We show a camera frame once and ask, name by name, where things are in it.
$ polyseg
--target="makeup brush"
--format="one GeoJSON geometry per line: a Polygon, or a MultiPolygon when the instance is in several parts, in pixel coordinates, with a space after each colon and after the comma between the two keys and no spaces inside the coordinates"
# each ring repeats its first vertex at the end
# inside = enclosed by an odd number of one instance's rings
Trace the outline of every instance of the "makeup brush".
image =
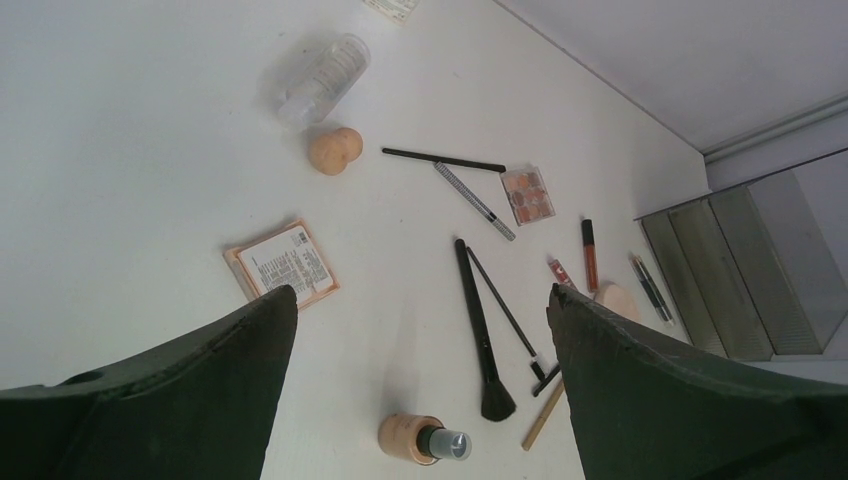
{"type": "Polygon", "coordinates": [[[495,296],[495,300],[498,301],[498,305],[500,305],[501,310],[504,311],[504,315],[506,315],[506,319],[509,320],[509,324],[512,325],[512,329],[515,330],[515,333],[518,335],[521,343],[524,344],[524,348],[527,349],[527,353],[530,354],[530,369],[533,370],[533,373],[540,382],[543,381],[547,374],[545,373],[545,370],[542,369],[542,366],[539,365],[539,354],[536,353],[536,349],[533,348],[533,345],[530,345],[530,340],[527,339],[527,335],[525,335],[524,331],[521,330],[518,320],[516,320],[515,316],[512,315],[512,312],[509,311],[509,307],[506,306],[506,302],[504,302],[503,297],[501,297],[501,294],[498,293],[498,289],[495,288],[495,284],[492,283],[492,279],[489,278],[489,274],[487,274],[486,270],[483,269],[483,264],[480,263],[477,255],[474,255],[474,251],[471,250],[471,247],[466,247],[465,249],[468,250],[468,256],[471,257],[471,261],[474,262],[474,265],[477,267],[477,271],[483,276],[483,280],[486,281],[486,285],[489,286],[489,290],[492,291],[492,295],[495,296]]]}
{"type": "Polygon", "coordinates": [[[459,261],[459,274],[462,277],[462,287],[465,291],[465,303],[468,315],[471,317],[471,329],[477,342],[477,357],[480,360],[480,370],[483,373],[483,418],[493,422],[506,420],[515,413],[515,402],[501,383],[498,367],[495,364],[495,354],[492,342],[489,340],[489,329],[486,327],[486,317],[483,314],[483,304],[471,271],[465,241],[457,239],[454,242],[456,258],[459,261]]]}

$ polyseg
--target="product label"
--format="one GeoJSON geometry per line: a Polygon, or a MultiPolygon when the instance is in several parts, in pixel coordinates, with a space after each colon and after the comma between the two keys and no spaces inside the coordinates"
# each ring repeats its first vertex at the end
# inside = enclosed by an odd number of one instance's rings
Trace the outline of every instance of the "product label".
{"type": "Polygon", "coordinates": [[[333,285],[327,266],[301,226],[243,250],[239,260],[259,295],[291,285],[297,303],[303,303],[333,285]]]}
{"type": "Polygon", "coordinates": [[[400,25],[406,23],[406,19],[420,0],[363,0],[375,10],[382,12],[400,25]]]}

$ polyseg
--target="lip gloss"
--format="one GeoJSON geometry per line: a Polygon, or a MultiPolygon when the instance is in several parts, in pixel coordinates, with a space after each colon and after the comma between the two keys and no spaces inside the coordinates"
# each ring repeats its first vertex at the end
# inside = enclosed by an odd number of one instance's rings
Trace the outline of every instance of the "lip gloss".
{"type": "Polygon", "coordinates": [[[595,231],[591,220],[583,220],[583,255],[586,257],[586,281],[589,293],[598,291],[598,259],[595,257],[595,231]]]}

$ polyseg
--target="eyeshadow palette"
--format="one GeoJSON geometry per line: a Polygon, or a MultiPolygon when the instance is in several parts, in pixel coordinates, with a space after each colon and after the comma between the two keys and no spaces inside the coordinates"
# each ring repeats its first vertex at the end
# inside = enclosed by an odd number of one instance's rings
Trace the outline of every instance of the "eyeshadow palette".
{"type": "Polygon", "coordinates": [[[518,226],[556,215],[538,168],[528,167],[502,173],[501,181],[518,226]]]}

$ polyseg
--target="eyeliner pencil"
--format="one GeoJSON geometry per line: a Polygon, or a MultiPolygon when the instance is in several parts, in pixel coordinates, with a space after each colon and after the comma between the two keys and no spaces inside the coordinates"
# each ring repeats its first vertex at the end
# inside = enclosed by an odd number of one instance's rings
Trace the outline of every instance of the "eyeliner pencil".
{"type": "Polygon", "coordinates": [[[510,242],[515,240],[515,234],[512,233],[512,230],[510,230],[509,227],[507,227],[506,224],[503,223],[497,215],[495,215],[491,210],[489,210],[489,207],[487,207],[482,200],[477,198],[477,195],[474,195],[474,192],[472,192],[468,187],[465,186],[464,183],[462,183],[462,180],[457,178],[457,176],[454,175],[453,172],[448,170],[448,167],[446,167],[442,162],[436,163],[434,167],[436,167],[436,171],[439,172],[439,174],[444,177],[445,180],[447,180],[448,183],[450,183],[451,186],[455,188],[460,195],[462,195],[462,198],[467,200],[472,207],[474,207],[478,212],[480,212],[480,215],[483,215],[486,220],[488,220],[489,223],[491,223],[492,226],[495,227],[497,231],[501,232],[501,235],[503,235],[510,242]]]}
{"type": "Polygon", "coordinates": [[[396,157],[415,158],[418,160],[427,160],[433,163],[444,163],[445,165],[456,165],[457,167],[478,168],[480,170],[489,170],[490,172],[504,173],[506,167],[493,163],[473,162],[471,160],[460,160],[458,158],[440,157],[438,155],[428,155],[426,153],[408,152],[406,150],[396,150],[394,148],[384,148],[383,153],[386,155],[394,155],[396,157]]]}
{"type": "Polygon", "coordinates": [[[648,299],[651,301],[654,309],[656,309],[657,314],[665,322],[674,322],[671,309],[665,303],[665,298],[663,298],[660,289],[657,288],[657,284],[654,282],[653,277],[651,277],[650,272],[648,272],[648,267],[645,266],[642,257],[635,255],[630,259],[630,263],[633,264],[633,271],[636,272],[636,277],[639,279],[639,283],[642,284],[642,288],[648,295],[648,299]]]}

